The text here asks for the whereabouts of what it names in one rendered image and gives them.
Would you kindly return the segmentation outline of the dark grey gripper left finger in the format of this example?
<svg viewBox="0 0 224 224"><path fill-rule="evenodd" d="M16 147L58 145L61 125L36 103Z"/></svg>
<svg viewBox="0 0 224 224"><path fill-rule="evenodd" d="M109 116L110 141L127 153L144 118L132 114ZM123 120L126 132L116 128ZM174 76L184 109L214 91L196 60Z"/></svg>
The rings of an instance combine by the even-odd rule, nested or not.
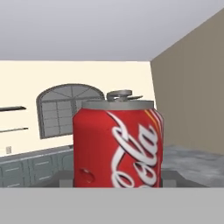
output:
<svg viewBox="0 0 224 224"><path fill-rule="evenodd" d="M74 173L72 171L58 171L44 183L44 187L72 187L73 185Z"/></svg>

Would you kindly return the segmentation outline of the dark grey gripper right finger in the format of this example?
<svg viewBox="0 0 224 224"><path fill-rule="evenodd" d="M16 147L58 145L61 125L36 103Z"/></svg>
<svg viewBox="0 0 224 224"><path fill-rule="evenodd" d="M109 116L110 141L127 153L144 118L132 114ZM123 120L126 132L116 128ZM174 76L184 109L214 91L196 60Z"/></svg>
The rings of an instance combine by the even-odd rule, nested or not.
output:
<svg viewBox="0 0 224 224"><path fill-rule="evenodd" d="M193 182L181 176L177 171L162 170L162 187L203 187L202 184Z"/></svg>

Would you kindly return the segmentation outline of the red soda can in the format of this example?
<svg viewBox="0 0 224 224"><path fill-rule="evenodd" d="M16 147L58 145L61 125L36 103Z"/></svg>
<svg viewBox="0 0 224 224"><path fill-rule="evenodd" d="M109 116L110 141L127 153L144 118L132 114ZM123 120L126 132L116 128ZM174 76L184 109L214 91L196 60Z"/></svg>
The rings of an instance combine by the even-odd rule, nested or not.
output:
<svg viewBox="0 0 224 224"><path fill-rule="evenodd" d="M73 117L75 187L159 187L163 117L130 90L89 100Z"/></svg>

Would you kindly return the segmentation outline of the grey base cupboards run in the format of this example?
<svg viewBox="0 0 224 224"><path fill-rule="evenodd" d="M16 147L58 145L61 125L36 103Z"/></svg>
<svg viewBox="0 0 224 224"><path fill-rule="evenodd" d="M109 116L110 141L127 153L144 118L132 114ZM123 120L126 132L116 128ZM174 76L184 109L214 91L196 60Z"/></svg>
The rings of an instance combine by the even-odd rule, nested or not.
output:
<svg viewBox="0 0 224 224"><path fill-rule="evenodd" d="M0 157L0 187L72 186L73 178L72 145Z"/></svg>

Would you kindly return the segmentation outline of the grey arched window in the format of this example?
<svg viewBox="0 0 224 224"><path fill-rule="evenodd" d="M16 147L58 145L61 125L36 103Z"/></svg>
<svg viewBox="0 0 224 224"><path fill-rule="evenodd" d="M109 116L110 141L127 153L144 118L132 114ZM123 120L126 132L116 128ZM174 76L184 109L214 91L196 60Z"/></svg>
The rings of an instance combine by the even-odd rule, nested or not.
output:
<svg viewBox="0 0 224 224"><path fill-rule="evenodd" d="M36 100L41 139L73 134L73 116L88 100L104 100L104 93L87 84L69 83L50 87Z"/></svg>

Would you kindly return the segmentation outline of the dark wall shelf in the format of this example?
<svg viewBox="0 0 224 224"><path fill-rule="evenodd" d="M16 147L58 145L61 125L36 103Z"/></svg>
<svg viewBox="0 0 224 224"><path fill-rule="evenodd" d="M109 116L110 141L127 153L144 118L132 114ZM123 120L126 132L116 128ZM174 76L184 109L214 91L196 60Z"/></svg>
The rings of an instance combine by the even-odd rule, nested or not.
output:
<svg viewBox="0 0 224 224"><path fill-rule="evenodd" d="M16 128L16 129L2 129L2 130L0 130L0 133L20 131L20 130L28 130L28 129L29 129L28 127Z"/></svg>
<svg viewBox="0 0 224 224"><path fill-rule="evenodd" d="M17 110L25 110L25 109L26 108L23 106L3 107L3 108L0 108L0 112L17 111Z"/></svg>

